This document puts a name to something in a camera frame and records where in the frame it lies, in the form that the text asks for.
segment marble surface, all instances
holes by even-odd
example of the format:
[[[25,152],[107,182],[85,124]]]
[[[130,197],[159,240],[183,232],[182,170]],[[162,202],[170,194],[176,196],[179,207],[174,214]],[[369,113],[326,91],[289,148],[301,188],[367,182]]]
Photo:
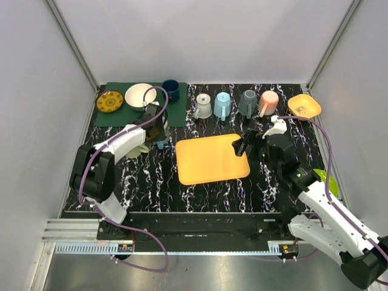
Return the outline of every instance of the marble surface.
[[[164,150],[152,145],[148,155],[136,159],[124,157],[116,166],[117,186],[115,194],[130,212],[276,212],[287,205],[296,205],[300,211],[307,207],[288,193],[279,191],[273,174],[264,164],[251,166],[250,175],[234,179],[194,186],[180,184],[176,168],[175,144],[182,139],[237,133],[248,128],[269,129],[270,117],[259,118],[257,112],[250,121],[238,113],[239,99],[243,91],[254,90],[258,95],[273,90],[279,95],[278,115],[291,115],[287,100],[302,93],[297,84],[189,84],[187,95],[186,125],[171,128],[170,141]],[[227,92],[232,100],[232,112],[225,122],[214,115],[196,121],[193,117],[195,98],[207,93],[212,98],[212,108],[217,93]],[[120,131],[120,127],[95,127],[93,112],[85,143],[99,143]],[[287,120],[288,131],[296,147],[296,155],[313,168],[324,169],[318,142],[312,125],[297,120]],[[76,193],[71,191],[64,206],[66,213],[92,212],[90,206],[80,206]]]

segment green mat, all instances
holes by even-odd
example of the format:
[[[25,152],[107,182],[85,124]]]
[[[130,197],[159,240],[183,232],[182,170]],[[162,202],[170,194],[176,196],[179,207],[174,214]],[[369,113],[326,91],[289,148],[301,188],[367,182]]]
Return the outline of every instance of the green mat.
[[[109,82],[105,87],[105,91],[116,90],[121,92],[125,96],[126,91],[129,87],[139,84],[139,83],[118,83],[118,82]],[[162,86],[162,83],[150,83],[152,86]],[[161,90],[156,90],[156,101],[159,101],[159,104],[164,104],[163,92]],[[169,114],[169,126],[170,127],[184,127],[186,123],[186,100],[187,100],[187,83],[179,83],[179,101],[176,103],[169,103],[167,105],[167,113]],[[129,105],[124,102],[122,107],[111,113],[98,112],[97,118],[95,121],[95,126],[97,127],[124,127],[130,121],[137,118],[141,115],[141,112],[134,111],[129,107]]]

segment gray mug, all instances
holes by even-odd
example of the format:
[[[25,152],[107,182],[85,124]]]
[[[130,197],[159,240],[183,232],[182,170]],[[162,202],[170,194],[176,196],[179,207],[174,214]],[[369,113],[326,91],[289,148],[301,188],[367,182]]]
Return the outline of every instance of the gray mug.
[[[257,106],[257,96],[256,93],[252,90],[246,90],[241,95],[240,104],[238,107],[238,111],[240,114],[246,116],[248,119],[250,119],[256,110]]]

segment metal floor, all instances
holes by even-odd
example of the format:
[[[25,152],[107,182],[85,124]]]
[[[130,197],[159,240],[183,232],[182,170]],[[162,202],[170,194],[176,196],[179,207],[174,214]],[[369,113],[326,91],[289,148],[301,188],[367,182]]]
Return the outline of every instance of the metal floor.
[[[301,255],[313,250],[301,245]],[[162,256],[135,255],[131,262],[162,267]],[[171,256],[170,271],[150,273],[115,264],[108,256],[54,255],[45,291],[356,291],[325,254],[297,263],[267,263],[243,256]]]

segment yellow tray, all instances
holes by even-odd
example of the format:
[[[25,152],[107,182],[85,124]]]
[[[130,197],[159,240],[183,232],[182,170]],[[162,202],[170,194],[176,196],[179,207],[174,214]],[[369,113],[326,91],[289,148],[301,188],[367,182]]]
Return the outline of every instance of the yellow tray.
[[[176,143],[179,181],[184,185],[243,178],[249,175],[244,153],[235,155],[232,142],[237,134],[185,139]]]
[[[310,95],[299,94],[289,99],[289,109],[295,116],[313,118],[321,113],[322,108]]]

